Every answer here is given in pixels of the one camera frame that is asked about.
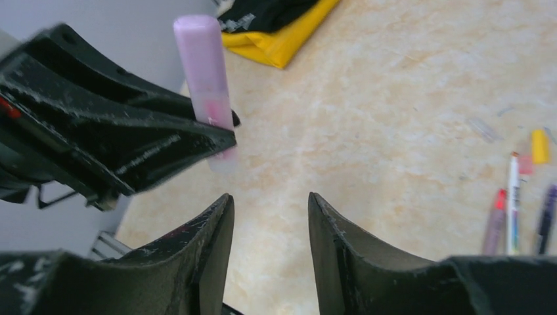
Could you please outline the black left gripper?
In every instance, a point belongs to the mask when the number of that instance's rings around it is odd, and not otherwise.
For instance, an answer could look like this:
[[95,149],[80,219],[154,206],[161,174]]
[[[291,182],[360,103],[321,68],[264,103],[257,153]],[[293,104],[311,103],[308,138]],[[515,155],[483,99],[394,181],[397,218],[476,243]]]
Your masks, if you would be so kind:
[[[31,65],[1,68],[1,200],[37,208],[75,195],[130,196],[236,144],[192,101],[117,65],[67,24],[26,44]],[[49,202],[43,185],[73,192]]]

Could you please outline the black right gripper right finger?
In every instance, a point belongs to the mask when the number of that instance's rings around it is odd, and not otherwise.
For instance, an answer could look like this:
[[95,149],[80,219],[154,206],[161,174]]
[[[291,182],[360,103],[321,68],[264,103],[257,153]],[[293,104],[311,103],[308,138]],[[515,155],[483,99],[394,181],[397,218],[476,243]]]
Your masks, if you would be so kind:
[[308,198],[321,314],[555,314],[556,258],[454,256],[396,248]]

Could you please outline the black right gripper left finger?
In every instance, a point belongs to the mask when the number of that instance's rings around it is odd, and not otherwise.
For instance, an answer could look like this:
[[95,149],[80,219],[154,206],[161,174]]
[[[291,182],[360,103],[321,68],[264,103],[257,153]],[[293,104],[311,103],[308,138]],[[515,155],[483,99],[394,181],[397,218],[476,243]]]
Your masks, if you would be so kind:
[[3,252],[2,314],[233,314],[223,302],[234,199],[118,259]]

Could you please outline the pink highlighter pen body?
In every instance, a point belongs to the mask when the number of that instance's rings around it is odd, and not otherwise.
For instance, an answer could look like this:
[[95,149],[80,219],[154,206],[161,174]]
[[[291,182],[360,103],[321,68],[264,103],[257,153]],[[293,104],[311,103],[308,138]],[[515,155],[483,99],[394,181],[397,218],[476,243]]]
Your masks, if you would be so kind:
[[234,129],[221,28],[216,18],[178,17],[173,31],[197,121]]

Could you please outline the clear pen cap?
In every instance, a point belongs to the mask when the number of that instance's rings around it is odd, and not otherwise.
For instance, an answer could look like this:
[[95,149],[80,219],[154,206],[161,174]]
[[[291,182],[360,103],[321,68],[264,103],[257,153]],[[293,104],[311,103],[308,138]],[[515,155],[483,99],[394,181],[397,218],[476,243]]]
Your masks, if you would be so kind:
[[500,136],[490,125],[486,124],[484,120],[472,117],[466,120],[467,124],[473,129],[484,141],[493,143],[500,141],[503,137]]

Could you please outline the dark purple gel pen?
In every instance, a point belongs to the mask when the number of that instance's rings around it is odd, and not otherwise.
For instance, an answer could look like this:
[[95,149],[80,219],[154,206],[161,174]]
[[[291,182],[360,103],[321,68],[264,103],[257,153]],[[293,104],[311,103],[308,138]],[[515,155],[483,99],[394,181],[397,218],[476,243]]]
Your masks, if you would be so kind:
[[541,217],[537,229],[536,253],[544,255],[548,248],[548,241],[552,230],[556,208],[556,184],[551,184],[547,190],[543,206],[541,209]]

